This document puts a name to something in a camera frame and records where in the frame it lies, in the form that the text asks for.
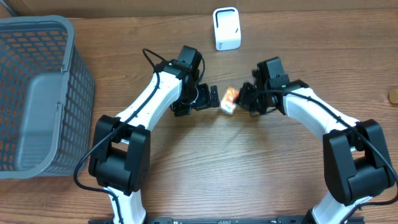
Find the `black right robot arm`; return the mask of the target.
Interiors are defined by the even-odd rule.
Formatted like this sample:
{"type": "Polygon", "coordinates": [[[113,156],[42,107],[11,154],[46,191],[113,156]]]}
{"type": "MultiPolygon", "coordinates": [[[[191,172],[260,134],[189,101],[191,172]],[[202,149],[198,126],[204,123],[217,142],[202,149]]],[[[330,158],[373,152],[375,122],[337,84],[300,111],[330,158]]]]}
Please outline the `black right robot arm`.
{"type": "Polygon", "coordinates": [[[373,119],[359,121],[325,103],[308,84],[290,80],[280,58],[258,63],[253,83],[246,82],[235,102],[251,116],[268,108],[302,123],[322,141],[323,171],[328,192],[309,209],[302,223],[348,223],[355,211],[375,202],[374,197],[397,185],[383,130],[373,119]]]}

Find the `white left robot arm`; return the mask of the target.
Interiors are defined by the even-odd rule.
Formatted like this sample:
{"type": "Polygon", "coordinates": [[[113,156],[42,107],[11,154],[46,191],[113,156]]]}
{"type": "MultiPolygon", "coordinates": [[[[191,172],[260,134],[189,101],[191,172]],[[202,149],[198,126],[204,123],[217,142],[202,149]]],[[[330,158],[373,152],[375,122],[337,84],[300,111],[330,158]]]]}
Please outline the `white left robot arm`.
{"type": "Polygon", "coordinates": [[[139,97],[115,117],[97,121],[88,172],[109,195],[109,223],[144,223],[141,188],[150,167],[150,136],[166,109],[176,117],[220,105],[215,85],[202,83],[202,54],[184,45],[178,58],[153,65],[151,82],[139,97]]]}

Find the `Kleenex tissue pack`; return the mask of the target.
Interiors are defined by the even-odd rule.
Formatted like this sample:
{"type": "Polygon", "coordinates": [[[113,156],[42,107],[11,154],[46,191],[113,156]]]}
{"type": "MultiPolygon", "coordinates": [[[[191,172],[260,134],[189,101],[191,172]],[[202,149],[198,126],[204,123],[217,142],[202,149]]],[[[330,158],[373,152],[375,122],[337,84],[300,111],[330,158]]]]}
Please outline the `Kleenex tissue pack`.
{"type": "Polygon", "coordinates": [[[220,110],[226,114],[233,115],[237,107],[236,100],[239,96],[239,90],[228,87],[222,100],[220,101],[220,110]]]}

